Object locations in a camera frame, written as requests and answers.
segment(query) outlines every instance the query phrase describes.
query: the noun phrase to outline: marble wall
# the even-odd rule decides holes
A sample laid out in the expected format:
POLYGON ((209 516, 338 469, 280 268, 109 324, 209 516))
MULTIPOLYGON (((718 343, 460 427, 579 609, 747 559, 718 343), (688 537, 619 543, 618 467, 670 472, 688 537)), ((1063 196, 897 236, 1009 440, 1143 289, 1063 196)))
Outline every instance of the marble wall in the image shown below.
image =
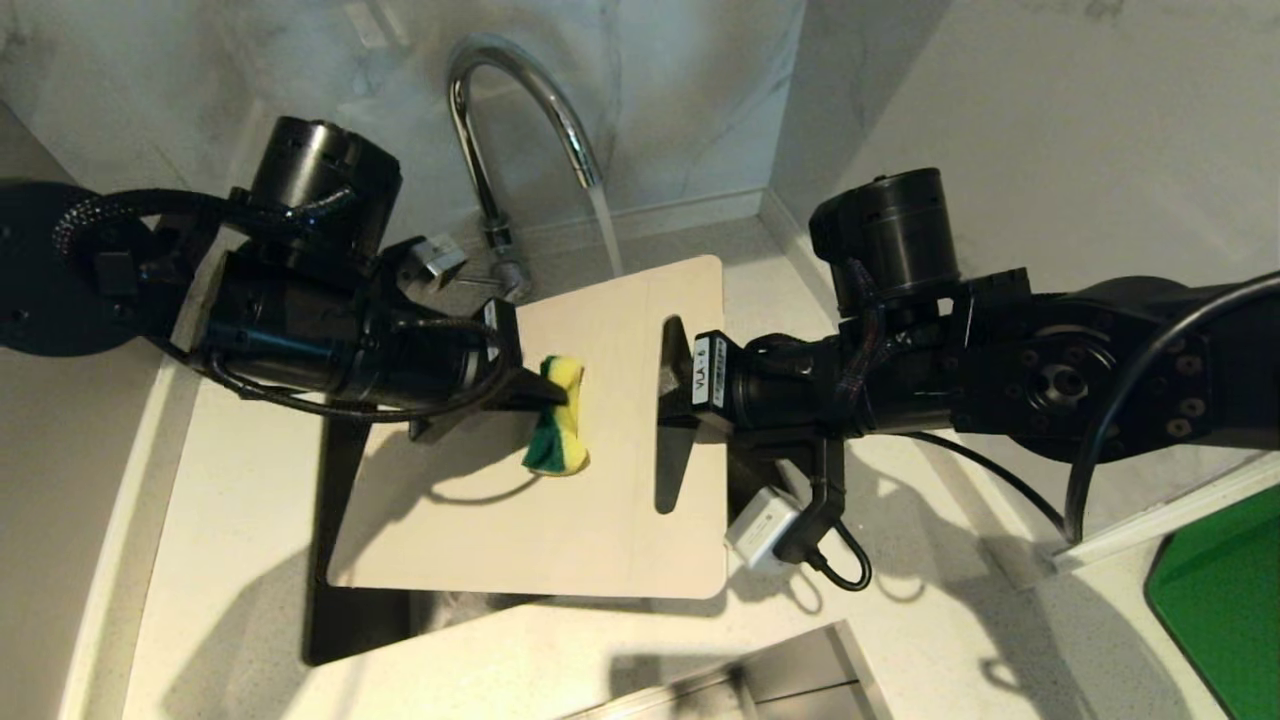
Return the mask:
MULTIPOLYGON (((325 118, 402 163, 393 234, 476 208, 444 96, 470 32, 525 46, 588 127, 614 210, 763 187, 803 0, 0 0, 0 99, 97 190, 247 184, 276 115, 325 118)), ((590 205, 548 123, 497 70, 476 117, 517 224, 590 205)))
MULTIPOLYGON (((1037 291, 1253 277, 1280 265, 1277 33, 1275 0, 810 0, 771 187, 804 223, 877 174, 938 167, 961 269, 1027 266, 1037 291)), ((829 297, 826 268, 805 272, 829 297)), ((966 437, 1062 497, 1065 465, 966 437)), ((1242 456, 1105 466, 1088 527, 1242 456)))

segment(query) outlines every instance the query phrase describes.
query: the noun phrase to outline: black cable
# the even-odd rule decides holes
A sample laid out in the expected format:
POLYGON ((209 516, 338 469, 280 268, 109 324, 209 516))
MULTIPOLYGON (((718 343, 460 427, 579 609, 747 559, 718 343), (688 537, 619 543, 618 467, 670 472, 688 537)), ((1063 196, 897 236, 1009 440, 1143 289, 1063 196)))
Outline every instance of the black cable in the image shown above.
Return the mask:
POLYGON ((342 187, 314 202, 285 209, 255 208, 187 190, 125 190, 77 202, 54 225, 52 242, 64 258, 72 258, 79 238, 96 227, 169 214, 196 217, 207 213, 216 215, 219 223, 232 223, 248 232, 301 229, 346 209, 355 200, 356 193, 351 187, 342 187))
POLYGON ((858 352, 845 365, 832 392, 828 414, 840 416, 858 401, 874 360, 884 342, 884 305, 879 302, 876 281, 858 260, 849 260, 849 270, 858 287, 863 337, 858 352))
POLYGON ((188 365, 188 363, 191 360, 191 354, 187 352, 186 350, 178 347, 177 345, 174 345, 173 341, 170 341, 169 338, 166 338, 166 337, 152 337, 152 336, 146 336, 146 337, 147 337, 147 341, 151 345, 154 345, 157 348, 160 348, 161 352, 164 352, 169 357, 173 357, 174 360, 182 363, 183 365, 188 365))
POLYGON ((836 585, 842 591, 860 592, 867 589, 867 587, 872 584, 870 557, 867 556, 867 551, 863 550, 863 546, 858 543, 858 541, 854 538, 854 533, 849 532, 849 528, 845 525, 844 521, 836 520, 833 529, 836 530, 836 534, 840 536, 840 539, 845 541, 845 544, 849 546, 849 550, 852 551, 854 556, 858 557, 858 565, 861 566, 861 573, 863 573, 858 578, 858 582, 850 582, 845 579, 835 569, 832 569, 832 566, 827 562, 827 557, 823 556, 822 551, 819 551, 817 547, 809 552, 809 555, 805 557, 805 562, 808 562, 809 566, 813 568, 814 570, 822 573, 823 577, 831 580, 831 584, 836 585))
POLYGON ((1050 502, 1044 500, 1044 496, 1032 489, 1029 484, 1027 484, 1018 475, 1009 471, 1004 465, 1000 465, 998 462, 987 457, 986 455, 975 450, 970 450, 960 445, 959 442, 951 442, 950 439, 945 437, 938 437, 936 434, 902 433, 902 437, 909 437, 911 439, 918 439, 920 442, 928 442, 931 445, 936 445, 941 448, 950 450, 951 452, 955 452, 961 457, 977 462, 992 475, 996 475, 1001 480, 1009 483, 1015 491, 1018 491, 1018 495, 1025 497, 1028 501, 1030 501, 1032 505, 1036 506, 1036 510, 1039 510, 1042 515, 1048 518, 1048 521, 1053 523, 1053 528, 1057 532, 1062 533, 1064 537, 1066 536, 1062 515, 1057 511, 1057 509, 1050 505, 1050 502))
POLYGON ((1076 455, 1075 462, 1071 464, 1064 512, 1064 536, 1069 543, 1076 544, 1084 537, 1084 506, 1089 498, 1089 483, 1093 480, 1093 469, 1097 468, 1098 457, 1102 455, 1107 428, 1115 421, 1124 401, 1151 368, 1151 364, 1156 361, 1156 357, 1160 357, 1165 348, 1183 334, 1242 305, 1276 292, 1280 292, 1280 272, 1236 284, 1178 314, 1152 333, 1138 352, 1129 356, 1116 374, 1116 382, 1102 400, 1101 410, 1094 414, 1089 427, 1084 430, 1080 452, 1076 455))
POLYGON ((403 410, 353 410, 292 397, 280 392, 280 388, 265 386, 230 372, 227 368, 227 357, 221 352, 210 355, 207 377, 244 400, 261 400, 312 415, 356 423, 403 423, 407 420, 426 419, 483 404, 498 391, 499 382, 511 365, 511 352, 503 347, 502 336, 498 334, 498 331, 483 323, 462 318, 415 319, 402 322, 397 325, 398 331, 411 328, 443 328, 476 332, 498 346, 498 356, 489 373, 472 388, 462 391, 444 402, 433 406, 408 407, 403 410))

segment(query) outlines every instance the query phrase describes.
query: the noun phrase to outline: green tray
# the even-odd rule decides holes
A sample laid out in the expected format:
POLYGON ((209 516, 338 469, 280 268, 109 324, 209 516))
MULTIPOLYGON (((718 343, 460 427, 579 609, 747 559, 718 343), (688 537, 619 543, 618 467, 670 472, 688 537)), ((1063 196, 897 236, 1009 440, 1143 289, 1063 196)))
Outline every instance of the green tray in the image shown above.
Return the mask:
POLYGON ((1280 717, 1280 487, 1178 530, 1147 603, 1233 717, 1280 717))

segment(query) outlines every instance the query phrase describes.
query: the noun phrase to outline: barcode sticker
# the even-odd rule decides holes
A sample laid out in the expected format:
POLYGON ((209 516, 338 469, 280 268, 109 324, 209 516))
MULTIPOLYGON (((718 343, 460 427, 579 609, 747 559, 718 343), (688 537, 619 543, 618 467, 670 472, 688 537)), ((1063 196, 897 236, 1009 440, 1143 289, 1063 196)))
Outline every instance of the barcode sticker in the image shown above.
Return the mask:
POLYGON ((724 407, 724 365, 728 364, 728 343, 716 338, 716 387, 712 388, 712 405, 724 407))

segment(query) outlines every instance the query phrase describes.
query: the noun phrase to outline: backsplash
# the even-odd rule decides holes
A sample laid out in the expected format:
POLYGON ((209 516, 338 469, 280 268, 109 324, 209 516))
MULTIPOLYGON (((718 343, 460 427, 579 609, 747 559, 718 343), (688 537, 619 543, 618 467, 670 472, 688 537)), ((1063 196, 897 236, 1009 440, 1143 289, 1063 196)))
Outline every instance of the backsplash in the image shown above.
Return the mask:
MULTIPOLYGON (((767 184, 803 13, 803 0, 0 0, 0 99, 100 191, 225 193, 251 182, 276 115, 337 122, 401 160, 390 240, 475 213, 444 92, 465 35, 503 35, 552 72, 617 211, 767 184)), ((474 97, 513 222, 589 214, 532 100, 488 68, 474 97)))

